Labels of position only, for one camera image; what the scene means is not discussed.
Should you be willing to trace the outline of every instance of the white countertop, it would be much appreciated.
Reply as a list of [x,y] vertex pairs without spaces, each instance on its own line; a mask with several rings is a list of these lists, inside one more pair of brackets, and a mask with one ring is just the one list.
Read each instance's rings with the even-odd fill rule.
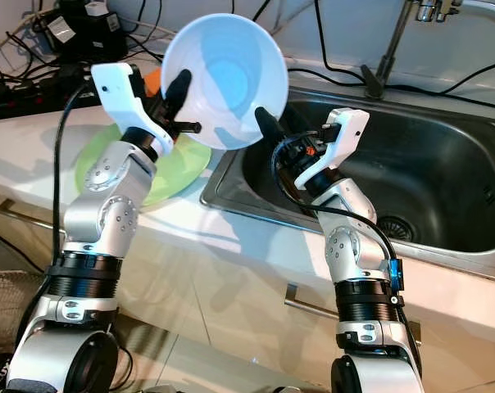
[[[308,85],[334,90],[323,83]],[[353,89],[351,93],[355,95],[358,91]],[[387,99],[495,118],[495,110],[447,99],[405,93],[389,93]],[[52,150],[60,114],[0,120],[1,195],[51,208]],[[78,195],[74,180],[76,157],[95,133],[111,123],[100,106],[71,112],[62,141],[62,213]],[[222,152],[214,151],[207,169],[193,184],[147,208],[140,216],[139,231],[154,230],[162,240],[195,251],[227,251],[253,263],[272,264],[330,280],[322,236],[214,210],[199,202],[221,156]],[[408,305],[448,316],[472,332],[480,329],[484,336],[489,334],[495,339],[495,282],[411,259],[404,259],[404,270],[404,297]]]

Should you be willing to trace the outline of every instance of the white bowl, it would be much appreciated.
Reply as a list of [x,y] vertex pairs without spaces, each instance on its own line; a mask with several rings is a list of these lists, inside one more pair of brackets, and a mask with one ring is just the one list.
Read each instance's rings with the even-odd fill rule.
[[242,16],[212,14],[177,33],[162,64],[161,91],[183,69],[193,76],[178,121],[198,121],[196,141],[215,149],[239,149],[262,138],[255,109],[276,118],[288,99],[288,71],[273,38]]

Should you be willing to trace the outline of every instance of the faucet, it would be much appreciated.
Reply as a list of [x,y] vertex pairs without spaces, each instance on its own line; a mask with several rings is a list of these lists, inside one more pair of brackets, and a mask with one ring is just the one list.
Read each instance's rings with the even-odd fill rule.
[[459,12],[455,7],[462,4],[462,0],[405,0],[402,4],[401,13],[397,19],[397,24],[393,35],[389,41],[388,50],[382,56],[377,73],[374,75],[367,65],[361,66],[362,76],[366,80],[366,93],[368,98],[380,100],[384,96],[384,87],[388,82],[389,74],[395,62],[395,52],[398,43],[401,40],[406,23],[411,14],[411,9],[415,3],[419,3],[419,11],[416,20],[422,22],[431,22],[434,15],[437,22],[444,22],[446,16],[454,15]]

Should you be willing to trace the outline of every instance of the floor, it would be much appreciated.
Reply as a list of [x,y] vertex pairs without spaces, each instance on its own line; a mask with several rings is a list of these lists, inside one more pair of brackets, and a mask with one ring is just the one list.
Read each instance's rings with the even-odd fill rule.
[[[158,327],[121,315],[117,329],[134,360],[129,382],[119,391],[136,392],[171,384],[184,393],[271,393],[280,386],[323,392],[296,378],[273,372],[227,355],[208,345],[190,341]],[[120,352],[115,384],[125,375],[129,361]]]

